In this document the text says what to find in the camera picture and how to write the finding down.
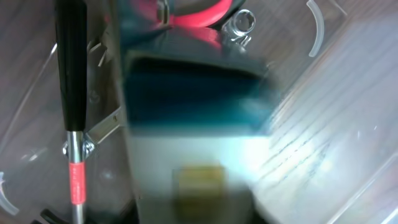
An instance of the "red label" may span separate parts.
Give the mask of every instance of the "red label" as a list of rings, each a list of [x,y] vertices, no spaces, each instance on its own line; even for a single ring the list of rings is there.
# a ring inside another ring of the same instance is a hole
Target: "red label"
[[[86,201],[85,163],[69,163],[69,178],[72,204],[84,203]]]

